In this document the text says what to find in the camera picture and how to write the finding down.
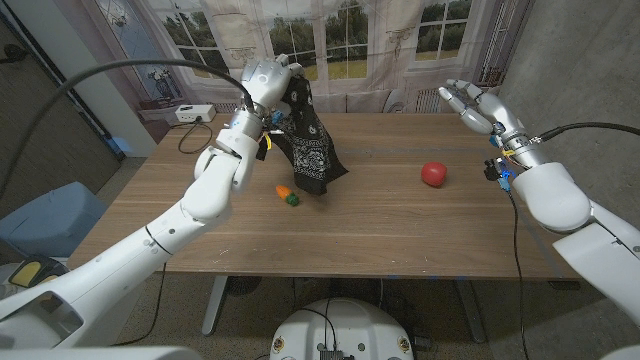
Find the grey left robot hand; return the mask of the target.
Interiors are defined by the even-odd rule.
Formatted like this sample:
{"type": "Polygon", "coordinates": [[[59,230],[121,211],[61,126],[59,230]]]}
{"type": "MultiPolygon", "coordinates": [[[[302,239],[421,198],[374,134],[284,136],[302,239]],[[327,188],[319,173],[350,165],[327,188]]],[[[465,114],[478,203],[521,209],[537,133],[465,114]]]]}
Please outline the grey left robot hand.
{"type": "Polygon", "coordinates": [[[249,62],[241,76],[248,95],[243,97],[244,105],[233,114],[229,129],[257,140],[264,119],[281,100],[290,80],[302,74],[303,67],[296,62],[289,63],[285,54],[249,62]]]}

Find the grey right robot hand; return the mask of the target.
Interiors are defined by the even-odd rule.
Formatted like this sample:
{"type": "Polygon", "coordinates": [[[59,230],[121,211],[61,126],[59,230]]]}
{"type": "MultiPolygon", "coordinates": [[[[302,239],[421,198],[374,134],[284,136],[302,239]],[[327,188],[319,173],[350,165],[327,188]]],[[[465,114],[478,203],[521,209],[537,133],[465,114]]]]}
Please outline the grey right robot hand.
{"type": "Polygon", "coordinates": [[[550,159],[533,142],[525,126],[496,95],[483,91],[471,82],[448,79],[438,94],[471,130],[491,135],[497,147],[525,169],[550,159]]]}

